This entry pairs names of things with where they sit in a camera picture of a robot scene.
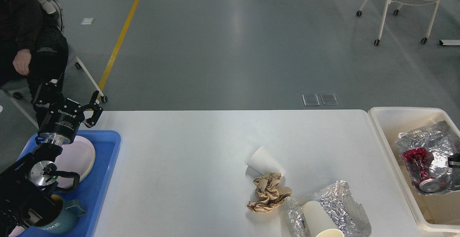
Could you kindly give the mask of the person's bare hand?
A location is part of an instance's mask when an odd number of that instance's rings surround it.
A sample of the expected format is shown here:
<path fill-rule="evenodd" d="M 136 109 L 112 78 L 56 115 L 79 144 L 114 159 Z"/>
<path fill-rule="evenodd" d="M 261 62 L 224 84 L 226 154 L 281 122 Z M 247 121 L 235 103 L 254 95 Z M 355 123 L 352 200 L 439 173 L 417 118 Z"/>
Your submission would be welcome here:
<path fill-rule="evenodd" d="M 29 49 L 19 50 L 13 60 L 13 66 L 20 75 L 29 75 L 29 64 L 31 61 L 31 52 Z"/>

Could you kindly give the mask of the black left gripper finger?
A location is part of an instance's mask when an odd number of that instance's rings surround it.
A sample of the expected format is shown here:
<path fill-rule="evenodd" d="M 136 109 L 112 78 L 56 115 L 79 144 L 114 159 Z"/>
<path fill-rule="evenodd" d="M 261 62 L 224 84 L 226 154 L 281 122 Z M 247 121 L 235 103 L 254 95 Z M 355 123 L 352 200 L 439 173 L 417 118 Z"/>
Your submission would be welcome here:
<path fill-rule="evenodd" d="M 86 118 L 85 116 L 83 116 L 84 120 L 82 120 L 82 122 L 86 127 L 94 127 L 97 124 L 100 116 L 102 115 L 103 108 L 99 106 L 98 96 L 99 96 L 99 91 L 97 90 L 94 91 L 90 98 L 90 102 L 79 108 L 80 112 L 84 112 L 84 111 L 93 112 L 89 118 Z"/>
<path fill-rule="evenodd" d="M 32 105 L 34 107 L 49 107 L 53 103 L 64 100 L 62 90 L 59 89 L 59 80 L 52 79 L 48 82 L 43 82 L 37 89 L 36 96 L 33 98 Z"/>

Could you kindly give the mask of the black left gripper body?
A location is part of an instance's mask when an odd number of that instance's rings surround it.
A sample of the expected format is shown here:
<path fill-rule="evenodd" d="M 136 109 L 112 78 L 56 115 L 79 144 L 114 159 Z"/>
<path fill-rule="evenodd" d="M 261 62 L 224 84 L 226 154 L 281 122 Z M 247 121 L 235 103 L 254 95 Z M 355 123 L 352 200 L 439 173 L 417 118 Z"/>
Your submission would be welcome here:
<path fill-rule="evenodd" d="M 51 104 L 39 128 L 38 137 L 57 141 L 57 144 L 72 144 L 84 119 L 81 107 L 82 105 L 75 101 L 58 101 Z"/>

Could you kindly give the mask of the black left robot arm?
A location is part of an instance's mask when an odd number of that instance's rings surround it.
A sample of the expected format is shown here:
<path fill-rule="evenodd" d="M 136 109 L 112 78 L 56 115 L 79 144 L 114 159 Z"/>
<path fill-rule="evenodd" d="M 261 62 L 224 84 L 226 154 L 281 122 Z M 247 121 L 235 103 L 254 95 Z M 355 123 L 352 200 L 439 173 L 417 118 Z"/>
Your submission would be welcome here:
<path fill-rule="evenodd" d="M 90 102 L 81 105 L 64 98 L 56 81 L 39 86 L 33 105 L 46 110 L 37 136 L 37 146 L 1 173 L 1 236 L 9 236 L 16 227 L 28 229 L 51 215 L 58 205 L 54 192 L 69 193 L 79 185 L 76 172 L 59 171 L 56 158 L 64 144 L 72 144 L 80 124 L 91 128 L 102 114 L 99 91 L 94 91 Z"/>

